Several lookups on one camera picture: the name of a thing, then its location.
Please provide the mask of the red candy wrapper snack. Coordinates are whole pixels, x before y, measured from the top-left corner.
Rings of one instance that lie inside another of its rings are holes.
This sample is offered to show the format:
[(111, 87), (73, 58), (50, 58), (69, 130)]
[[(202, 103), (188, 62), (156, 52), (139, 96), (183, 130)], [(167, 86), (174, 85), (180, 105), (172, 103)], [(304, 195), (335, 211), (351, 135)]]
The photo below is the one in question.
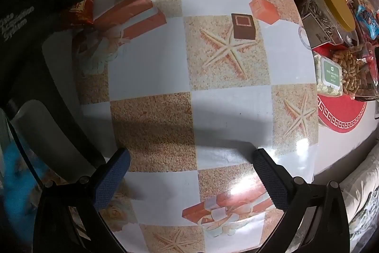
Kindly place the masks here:
[(83, 0), (73, 6), (68, 13), (70, 25), (74, 27), (93, 24), (94, 0)]

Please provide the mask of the white floral cushion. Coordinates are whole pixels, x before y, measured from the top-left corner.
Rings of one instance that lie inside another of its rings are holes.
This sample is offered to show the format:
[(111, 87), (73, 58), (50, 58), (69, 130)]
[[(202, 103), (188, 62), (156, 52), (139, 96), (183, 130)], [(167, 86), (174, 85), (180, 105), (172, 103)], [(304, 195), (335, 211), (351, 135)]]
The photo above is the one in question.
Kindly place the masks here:
[(378, 212), (378, 145), (340, 183), (351, 234), (369, 226)]

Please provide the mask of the red round mat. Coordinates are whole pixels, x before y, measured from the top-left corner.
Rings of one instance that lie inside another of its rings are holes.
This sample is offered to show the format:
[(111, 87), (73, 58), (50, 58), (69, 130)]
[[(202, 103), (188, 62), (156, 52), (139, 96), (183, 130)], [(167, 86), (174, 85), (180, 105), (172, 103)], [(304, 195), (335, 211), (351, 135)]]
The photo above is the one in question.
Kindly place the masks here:
[(338, 98), (318, 95), (318, 115), (322, 125), (337, 133), (348, 133), (360, 123), (367, 107), (366, 102), (349, 96)]

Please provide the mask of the green label nut box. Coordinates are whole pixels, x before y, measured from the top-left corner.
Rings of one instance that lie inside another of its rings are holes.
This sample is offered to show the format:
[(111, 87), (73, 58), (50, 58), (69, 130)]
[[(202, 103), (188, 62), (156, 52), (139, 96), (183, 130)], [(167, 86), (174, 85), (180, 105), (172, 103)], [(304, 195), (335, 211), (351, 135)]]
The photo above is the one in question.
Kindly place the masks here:
[(313, 52), (317, 92), (322, 96), (338, 98), (343, 95), (342, 68), (329, 58)]

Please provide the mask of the peanut bag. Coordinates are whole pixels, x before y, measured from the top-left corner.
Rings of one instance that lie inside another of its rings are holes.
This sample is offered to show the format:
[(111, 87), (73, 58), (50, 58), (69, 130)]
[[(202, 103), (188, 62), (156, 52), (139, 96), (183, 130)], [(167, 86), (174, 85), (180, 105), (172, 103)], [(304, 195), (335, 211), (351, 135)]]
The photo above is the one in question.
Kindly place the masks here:
[(368, 58), (369, 49), (366, 44), (332, 53), (331, 59), (342, 69), (343, 93), (353, 100), (372, 101), (378, 96)]

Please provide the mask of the clear jar yellow lid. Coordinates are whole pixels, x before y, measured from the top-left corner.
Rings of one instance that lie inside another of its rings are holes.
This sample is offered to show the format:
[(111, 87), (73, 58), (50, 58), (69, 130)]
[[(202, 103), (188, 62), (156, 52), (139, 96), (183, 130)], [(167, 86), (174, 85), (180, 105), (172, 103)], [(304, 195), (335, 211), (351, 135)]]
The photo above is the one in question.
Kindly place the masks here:
[(306, 0), (300, 16), (310, 47), (348, 44), (354, 38), (355, 20), (349, 0)]

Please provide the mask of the blue snack bag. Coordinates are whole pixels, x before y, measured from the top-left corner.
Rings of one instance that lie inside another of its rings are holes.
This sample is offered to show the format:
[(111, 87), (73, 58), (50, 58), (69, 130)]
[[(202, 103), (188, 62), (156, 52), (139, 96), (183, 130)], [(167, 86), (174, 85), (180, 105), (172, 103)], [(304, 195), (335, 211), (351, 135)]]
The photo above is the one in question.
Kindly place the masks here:
[(378, 22), (375, 16), (363, 5), (358, 6), (355, 16), (369, 38), (375, 40), (379, 32)]

